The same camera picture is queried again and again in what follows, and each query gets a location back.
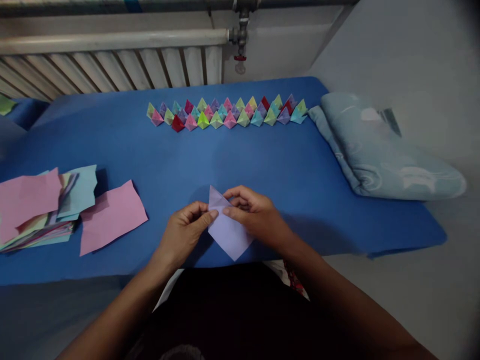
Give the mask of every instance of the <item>folded blanket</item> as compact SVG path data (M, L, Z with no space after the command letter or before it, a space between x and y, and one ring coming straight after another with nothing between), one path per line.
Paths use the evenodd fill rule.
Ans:
M308 115L329 143L356 194L401 200L440 200L463 194L460 172L395 134L357 96L329 93Z

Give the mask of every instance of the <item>blue table cover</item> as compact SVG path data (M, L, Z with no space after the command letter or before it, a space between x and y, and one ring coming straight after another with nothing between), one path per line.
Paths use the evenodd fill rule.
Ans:
M209 126L176 133L147 118L152 102L271 102L292 93L311 108L327 89L314 77L186 88L64 96L54 101L0 164L0 181L97 164L96 196L132 179L149 220L106 247L79 257L82 226L70 241L0 255L0 285L42 283L139 271L159 244L170 215L209 186L243 184L269 196L285 220L322 255L378 255L441 244L446 235L419 202L354 194L313 122L274 126ZM254 241L237 263L277 259ZM186 267L232 265L205 233Z

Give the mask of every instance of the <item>green paper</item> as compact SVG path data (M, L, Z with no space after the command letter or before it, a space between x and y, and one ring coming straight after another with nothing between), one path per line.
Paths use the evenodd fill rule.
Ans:
M213 116L210 120L210 125L212 125L215 129L218 129L223 124L224 124L224 122L222 121L222 118L220 117L219 112L215 111L215 113L213 114Z
M298 105L296 106L298 110L300 111L300 114L303 116L307 112L307 107L305 106L305 100L302 99Z
M198 103L198 106L196 107L198 109L199 112L204 112L205 109L207 108L207 103L205 102L204 98L202 97L200 99L200 102Z
M282 103L282 98L280 97L280 94L276 96L275 100L273 100L273 103L276 105L278 109L282 108L284 104Z
M275 113L274 113L274 111L272 110L272 107L271 107L271 106L270 106L270 108L268 109L268 112L266 113L265 120L263 120L263 122L264 122L265 124L270 125L270 126L275 125L275 123L277 122L277 117L275 116Z
M12 111L15 105L17 105L15 101L12 101L8 97L0 94L0 115L7 115L9 112Z
M242 98L238 99L235 106L238 109L238 111L242 111L243 109L245 109L245 104L244 104L244 101L242 100Z
M168 124L172 125L174 122L175 115L170 111L170 109L167 107L165 111L165 116L163 117L163 120Z
M202 111L200 113L200 116L198 117L198 126L202 129L202 130L205 130L206 127L208 127L210 125L209 123L209 119L207 118L207 116L205 115L205 113Z
M244 128L246 128L247 125L250 124L250 119L247 113L245 112L245 109L241 111L236 123L239 125L242 125Z
M152 105L151 102L149 102L149 103L148 103L148 109L146 110L146 116L147 116L150 120L152 120L152 116L153 116L153 114L154 114L154 111L155 111L154 106Z

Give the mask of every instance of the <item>radiator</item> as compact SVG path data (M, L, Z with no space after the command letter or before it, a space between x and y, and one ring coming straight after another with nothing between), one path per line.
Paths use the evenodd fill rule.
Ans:
M62 95L222 82L228 29L0 39L0 93L50 102Z

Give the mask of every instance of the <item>metal pipe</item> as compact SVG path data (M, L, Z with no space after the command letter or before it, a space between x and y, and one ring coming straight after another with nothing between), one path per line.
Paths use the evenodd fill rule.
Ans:
M0 39L0 55L224 45L228 29L19 36Z

